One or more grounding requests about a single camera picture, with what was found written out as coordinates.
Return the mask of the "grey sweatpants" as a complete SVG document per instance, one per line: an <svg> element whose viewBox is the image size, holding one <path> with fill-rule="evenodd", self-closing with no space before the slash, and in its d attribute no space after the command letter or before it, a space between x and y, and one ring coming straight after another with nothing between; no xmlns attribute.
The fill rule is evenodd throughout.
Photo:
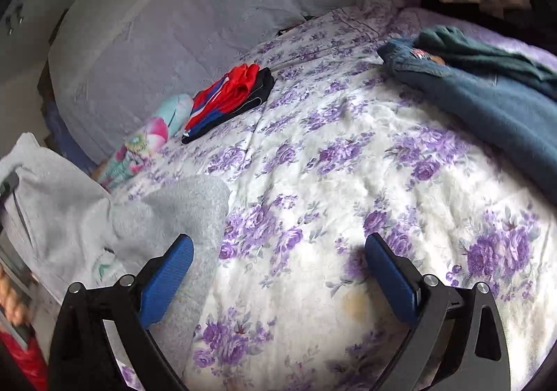
<svg viewBox="0 0 557 391"><path fill-rule="evenodd" d="M19 184L1 211L8 239L61 302L67 287L111 286L160 256L180 234L194 243L194 260L162 321L151 332L167 361L183 375L217 268L229 190L220 179L195 175L135 202L117 202L99 183L33 134L22 134L1 160L1 176Z"/></svg>

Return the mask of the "folded teal floral blanket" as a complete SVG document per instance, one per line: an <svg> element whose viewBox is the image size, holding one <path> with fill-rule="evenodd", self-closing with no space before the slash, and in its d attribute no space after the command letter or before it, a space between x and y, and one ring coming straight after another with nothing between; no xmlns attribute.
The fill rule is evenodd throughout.
<svg viewBox="0 0 557 391"><path fill-rule="evenodd" d="M186 124L193 99L179 94L166 100L157 111L97 170L93 179L108 191L135 177L154 154Z"/></svg>

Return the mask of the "purple floral bedspread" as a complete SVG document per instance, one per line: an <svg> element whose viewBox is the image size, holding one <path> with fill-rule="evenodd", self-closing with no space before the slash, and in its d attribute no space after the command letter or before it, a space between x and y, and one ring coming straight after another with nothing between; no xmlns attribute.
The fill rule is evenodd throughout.
<svg viewBox="0 0 557 391"><path fill-rule="evenodd" d="M405 328L362 244L450 286L488 283L520 390L556 340L556 210L496 150L383 70L377 50L445 18L359 0L248 53L276 83L261 107L191 144L168 141L116 197L195 174L223 180L218 270L185 337L192 390L362 390Z"/></svg>

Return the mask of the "folded red blue shorts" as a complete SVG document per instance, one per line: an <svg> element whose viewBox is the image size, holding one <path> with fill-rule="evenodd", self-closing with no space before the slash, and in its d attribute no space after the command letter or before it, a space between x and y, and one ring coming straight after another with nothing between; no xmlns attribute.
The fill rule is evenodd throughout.
<svg viewBox="0 0 557 391"><path fill-rule="evenodd" d="M241 64L228 71L210 87L198 92L192 112L184 126L183 136L193 137L212 120L231 114L248 99L254 88L260 66Z"/></svg>

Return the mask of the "blue denim jeans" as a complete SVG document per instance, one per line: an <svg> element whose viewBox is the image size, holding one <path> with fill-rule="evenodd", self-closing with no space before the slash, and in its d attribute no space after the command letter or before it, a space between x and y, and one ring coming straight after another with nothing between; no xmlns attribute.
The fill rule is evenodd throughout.
<svg viewBox="0 0 557 391"><path fill-rule="evenodd" d="M378 54L395 79L503 151L550 203L556 202L556 101L505 76L447 65L416 48L414 39L394 39Z"/></svg>

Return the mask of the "folded black garment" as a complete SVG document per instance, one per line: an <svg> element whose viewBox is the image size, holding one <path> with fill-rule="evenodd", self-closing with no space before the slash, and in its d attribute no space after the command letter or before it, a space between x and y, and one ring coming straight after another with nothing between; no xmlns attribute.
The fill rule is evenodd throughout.
<svg viewBox="0 0 557 391"><path fill-rule="evenodd" d="M260 71L257 75L257 79L252 89L251 94L248 96L248 99L242 103L239 108L236 108L231 114L224 115L222 118L218 118L217 120L212 120L209 122L208 125L201 128L201 131L198 134L195 134L193 137L184 137L182 134L181 142L183 144L189 144L193 142L195 139L199 139L204 134L207 134L213 128L227 122L231 118L236 118L241 114L244 114L246 111L252 110L254 108L259 107L263 103L268 100L268 97L271 93L275 84L275 79L271 73L271 70L268 68L260 68Z"/></svg>

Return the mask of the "dark green garment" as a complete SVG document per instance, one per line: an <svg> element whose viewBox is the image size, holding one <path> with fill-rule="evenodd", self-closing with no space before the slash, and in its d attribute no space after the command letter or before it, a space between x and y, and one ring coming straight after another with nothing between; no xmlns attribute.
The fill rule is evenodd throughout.
<svg viewBox="0 0 557 391"><path fill-rule="evenodd" d="M497 74L535 89L556 101L556 71L520 53L480 42L452 26L422 30L414 40L420 50L437 55L447 65L474 73Z"/></svg>

